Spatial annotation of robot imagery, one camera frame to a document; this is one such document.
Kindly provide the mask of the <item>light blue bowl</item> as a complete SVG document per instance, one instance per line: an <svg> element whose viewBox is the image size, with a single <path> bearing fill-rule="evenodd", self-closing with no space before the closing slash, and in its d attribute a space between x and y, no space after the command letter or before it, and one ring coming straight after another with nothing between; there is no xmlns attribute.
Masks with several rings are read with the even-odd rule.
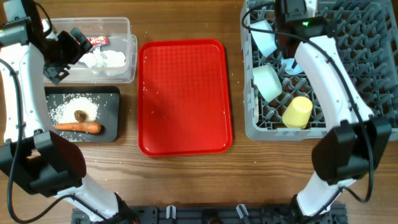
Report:
<svg viewBox="0 0 398 224"><path fill-rule="evenodd" d="M259 21L251 24L250 28L259 30L272 31L271 25L267 21ZM275 35L270 33L251 31L252 37L259 51L264 57L270 56L274 51L277 50L275 43Z"/></svg>

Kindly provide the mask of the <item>brown food scrap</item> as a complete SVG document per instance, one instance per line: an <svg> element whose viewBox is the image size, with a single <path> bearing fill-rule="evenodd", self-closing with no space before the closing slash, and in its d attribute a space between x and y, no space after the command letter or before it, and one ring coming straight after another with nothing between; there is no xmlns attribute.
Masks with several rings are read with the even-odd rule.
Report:
<svg viewBox="0 0 398 224"><path fill-rule="evenodd" d="M87 114L84 111L82 111L82 110L76 110L74 112L74 117L79 123L82 123L82 122L86 121Z"/></svg>

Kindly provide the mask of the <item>large light blue plate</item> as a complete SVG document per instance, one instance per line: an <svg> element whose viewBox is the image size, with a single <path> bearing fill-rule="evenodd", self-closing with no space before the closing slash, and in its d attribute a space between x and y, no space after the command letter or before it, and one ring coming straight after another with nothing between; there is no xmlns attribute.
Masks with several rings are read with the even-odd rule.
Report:
<svg viewBox="0 0 398 224"><path fill-rule="evenodd" d="M298 75L303 73L303 68L296 62L294 58L282 58L281 64L285 65L285 72L289 75Z"/></svg>

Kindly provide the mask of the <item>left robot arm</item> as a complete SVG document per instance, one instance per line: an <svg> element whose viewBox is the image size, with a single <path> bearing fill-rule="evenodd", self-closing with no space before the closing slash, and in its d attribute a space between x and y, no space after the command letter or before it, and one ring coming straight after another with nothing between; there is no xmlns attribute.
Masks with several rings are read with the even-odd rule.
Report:
<svg viewBox="0 0 398 224"><path fill-rule="evenodd" d="M138 223L139 217L120 196L100 186L86 172L78 146L59 136L49 117L44 78L59 83L70 67L91 50L78 30L51 38L44 28L43 7L33 1L5 1L6 23L1 26L1 76L6 102L6 130L1 147L1 170L7 185L7 209L14 210L12 190L67 201L93 223Z"/></svg>

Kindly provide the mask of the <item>pile of rice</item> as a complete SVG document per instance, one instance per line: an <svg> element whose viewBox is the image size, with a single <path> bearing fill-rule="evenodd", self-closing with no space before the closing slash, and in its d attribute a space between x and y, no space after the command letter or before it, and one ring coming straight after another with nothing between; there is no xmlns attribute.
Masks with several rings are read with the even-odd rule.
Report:
<svg viewBox="0 0 398 224"><path fill-rule="evenodd" d="M55 126L60 123L78 123L74 117L76 110L87 114L85 122L100 123L101 103L99 94L92 93L64 93L46 96L49 116Z"/></svg>

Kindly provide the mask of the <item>orange carrot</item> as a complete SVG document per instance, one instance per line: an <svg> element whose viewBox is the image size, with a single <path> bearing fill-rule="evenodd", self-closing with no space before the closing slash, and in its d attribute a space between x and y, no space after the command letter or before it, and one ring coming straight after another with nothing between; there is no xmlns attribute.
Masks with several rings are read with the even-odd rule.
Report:
<svg viewBox="0 0 398 224"><path fill-rule="evenodd" d="M101 125L94 121L81 123L60 123L55 125L55 129L61 131L75 131L90 134L99 134L101 132Z"/></svg>

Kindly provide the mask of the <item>green bowl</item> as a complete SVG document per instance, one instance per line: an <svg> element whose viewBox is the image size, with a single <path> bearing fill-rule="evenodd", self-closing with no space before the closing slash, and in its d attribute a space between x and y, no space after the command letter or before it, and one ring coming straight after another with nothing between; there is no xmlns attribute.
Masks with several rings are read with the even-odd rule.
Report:
<svg viewBox="0 0 398 224"><path fill-rule="evenodd" d="M253 82L267 102L271 102L282 93L281 82L271 65L266 64L255 67L252 72Z"/></svg>

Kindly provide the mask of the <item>yellow plastic cup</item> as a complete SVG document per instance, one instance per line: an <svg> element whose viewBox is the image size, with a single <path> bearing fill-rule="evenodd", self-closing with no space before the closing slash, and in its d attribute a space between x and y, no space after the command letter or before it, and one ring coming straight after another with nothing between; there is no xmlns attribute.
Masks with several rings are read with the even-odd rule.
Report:
<svg viewBox="0 0 398 224"><path fill-rule="evenodd" d="M295 97L282 115L282 122L288 128L304 129L310 119L313 103L304 96Z"/></svg>

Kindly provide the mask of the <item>white plastic spoon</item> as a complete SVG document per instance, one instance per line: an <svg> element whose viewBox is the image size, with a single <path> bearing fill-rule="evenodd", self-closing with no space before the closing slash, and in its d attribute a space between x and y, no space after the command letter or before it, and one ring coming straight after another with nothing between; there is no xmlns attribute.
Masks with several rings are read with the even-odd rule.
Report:
<svg viewBox="0 0 398 224"><path fill-rule="evenodd" d="M254 120L256 123L259 122L259 98L258 95L254 95Z"/></svg>

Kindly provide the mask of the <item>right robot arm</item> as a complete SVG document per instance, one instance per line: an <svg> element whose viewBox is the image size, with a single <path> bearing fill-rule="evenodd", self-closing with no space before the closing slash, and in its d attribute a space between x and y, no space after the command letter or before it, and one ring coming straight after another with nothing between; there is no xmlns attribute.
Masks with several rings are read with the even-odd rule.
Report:
<svg viewBox="0 0 398 224"><path fill-rule="evenodd" d="M305 1L276 1L275 23L279 49L303 69L328 128L312 150L315 172L292 200L299 223L315 222L344 191L369 201L392 127L374 117L355 89L338 54L333 24L311 16Z"/></svg>

